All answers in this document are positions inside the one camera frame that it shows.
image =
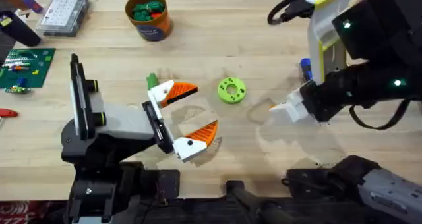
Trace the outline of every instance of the orange cup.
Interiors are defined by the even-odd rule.
[[[164,4],[164,11],[156,19],[146,22],[140,22],[133,19],[132,10],[136,4],[145,4],[149,1],[159,1]],[[125,6],[125,12],[129,20],[136,27],[139,34],[148,41],[159,41],[166,38],[171,32],[171,19],[167,10],[166,0],[128,0]]]

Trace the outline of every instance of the clear plastic box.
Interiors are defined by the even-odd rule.
[[[36,30],[45,36],[76,36],[89,8],[89,0],[51,0]]]

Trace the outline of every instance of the wooden table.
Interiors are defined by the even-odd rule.
[[[268,108],[300,85],[297,63],[307,57],[308,20],[269,26],[266,16],[280,0],[168,0],[172,34],[146,42],[124,13],[127,0],[91,0],[91,13],[75,38],[48,38],[40,47],[57,52],[42,89],[27,96],[0,93],[0,107],[20,112],[0,129],[0,200],[67,199],[72,165],[61,161],[60,134],[72,118],[69,61],[79,55],[88,78],[98,79],[105,101],[140,107],[146,76],[195,83],[200,92],[162,110],[177,135],[219,119],[205,154],[182,163],[156,146],[131,157],[149,169],[179,169],[181,197],[215,197],[228,179],[241,179],[263,196],[287,196],[280,184],[287,169],[333,165],[355,154],[422,184],[422,116],[413,103],[402,121],[377,132],[355,124],[346,109],[330,125],[270,126]],[[31,14],[34,27],[38,15]],[[247,97],[237,105],[217,97],[217,83],[237,76]],[[396,102],[359,110],[381,125]]]

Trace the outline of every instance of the green ring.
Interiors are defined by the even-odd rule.
[[[228,86],[235,86],[237,88],[236,93],[230,94],[227,91]],[[223,79],[218,84],[217,89],[218,96],[220,99],[226,103],[239,103],[246,96],[246,86],[242,80],[238,78],[228,77]]]

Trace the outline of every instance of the green circuit board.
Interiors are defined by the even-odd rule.
[[[41,88],[47,76],[55,49],[12,49],[0,67],[0,88],[16,85],[18,78],[26,78],[27,88]],[[22,65],[28,70],[9,71],[12,65]]]

